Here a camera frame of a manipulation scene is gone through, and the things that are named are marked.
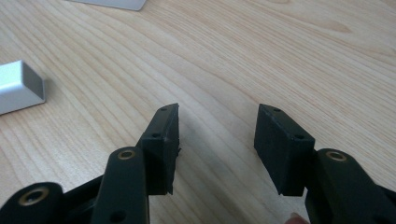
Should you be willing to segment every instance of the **black mechanical part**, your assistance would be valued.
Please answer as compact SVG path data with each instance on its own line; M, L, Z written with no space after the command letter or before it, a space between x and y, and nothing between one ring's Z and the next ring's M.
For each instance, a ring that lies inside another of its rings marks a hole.
M279 194L301 196L311 224L396 223L396 193L378 186L358 162L315 140L280 109L260 105L255 148Z
M143 150L124 147L108 158L91 224L149 223Z
M0 209L0 223L149 223L148 196L173 191L178 137L178 104L164 106L136 147L110 155L104 176L65 194L54 183L21 189Z
M178 105L160 108L136 144L145 153L148 195L173 193L178 137Z
M254 147L278 194L302 196L315 139L278 108L260 105Z
M61 186L37 183L16 192L0 210L0 223L56 223L62 216Z

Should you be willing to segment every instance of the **wood grain surface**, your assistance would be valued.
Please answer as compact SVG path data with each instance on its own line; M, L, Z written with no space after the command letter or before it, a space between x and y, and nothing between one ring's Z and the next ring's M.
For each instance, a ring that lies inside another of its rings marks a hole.
M394 0L148 0L139 12L3 0L0 64L20 59L48 101L0 116L0 204L35 182L68 191L97 177L172 103L182 150L151 223L306 217L253 148L259 103L396 190Z

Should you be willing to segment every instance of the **light wood tabletop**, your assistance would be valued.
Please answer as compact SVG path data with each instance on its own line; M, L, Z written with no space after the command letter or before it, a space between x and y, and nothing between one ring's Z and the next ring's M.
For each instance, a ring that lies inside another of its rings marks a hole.
M68 191L99 176L172 103L174 195L149 198L151 223L307 217L253 147L259 104L396 190L394 0L0 1L0 64L17 60L46 79L48 99L0 116L0 204L35 182Z

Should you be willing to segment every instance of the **silver metal block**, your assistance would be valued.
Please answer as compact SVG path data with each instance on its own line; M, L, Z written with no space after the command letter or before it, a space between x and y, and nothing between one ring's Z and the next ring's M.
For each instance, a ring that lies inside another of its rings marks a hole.
M26 63L0 65L0 115L45 101L44 80Z

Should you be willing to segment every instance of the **screw hole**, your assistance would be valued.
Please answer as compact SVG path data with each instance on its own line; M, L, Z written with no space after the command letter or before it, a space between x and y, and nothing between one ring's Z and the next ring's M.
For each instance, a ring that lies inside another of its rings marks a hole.
M328 151L326 152L326 156L334 161L346 161L347 157L344 154L341 154L336 151Z
M29 206L35 203L39 203L49 195L50 191L46 187L40 187L32 189L29 192L23 194L18 203L22 206Z
M126 213L124 211L117 211L111 214L110 221L112 223L122 222L126 218Z
M295 134L294 137L296 137L296 138L298 138L298 139L304 139L304 136L303 136L303 135L300 135L300 134Z
M133 150L127 149L123 150L122 152L119 153L119 159L120 160L129 160L134 157L136 153Z

